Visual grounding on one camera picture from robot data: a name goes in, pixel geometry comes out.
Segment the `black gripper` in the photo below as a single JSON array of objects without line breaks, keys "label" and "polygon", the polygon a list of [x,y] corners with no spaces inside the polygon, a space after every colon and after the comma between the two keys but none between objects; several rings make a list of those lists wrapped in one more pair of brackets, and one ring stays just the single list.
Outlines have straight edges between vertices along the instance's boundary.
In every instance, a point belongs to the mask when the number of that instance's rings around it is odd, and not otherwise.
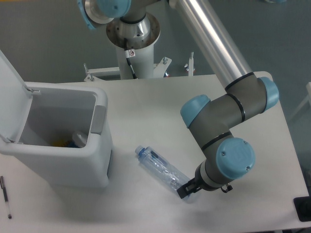
[{"label": "black gripper", "polygon": [[180,188],[177,189],[177,193],[181,199],[189,197],[192,193],[198,192],[200,189],[200,185],[202,181],[200,179],[193,178],[188,181],[186,184],[182,185]]}]

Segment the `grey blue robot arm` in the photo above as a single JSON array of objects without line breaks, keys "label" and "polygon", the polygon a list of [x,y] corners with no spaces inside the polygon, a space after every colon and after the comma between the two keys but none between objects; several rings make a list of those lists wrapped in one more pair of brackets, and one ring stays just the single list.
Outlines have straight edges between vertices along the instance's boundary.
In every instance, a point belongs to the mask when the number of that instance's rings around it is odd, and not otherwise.
[{"label": "grey blue robot arm", "polygon": [[[106,26],[107,37],[121,54],[122,79],[155,77],[152,55],[139,55],[159,38],[157,19],[146,12],[151,0],[80,0],[80,13],[89,29]],[[255,154],[249,143],[236,138],[231,128],[275,106],[276,84],[258,78],[235,46],[207,0],[171,0],[195,42],[225,89],[215,100],[199,95],[187,101],[180,114],[205,160],[193,179],[177,188],[180,198],[199,190],[229,192],[230,183],[252,169]]]}]

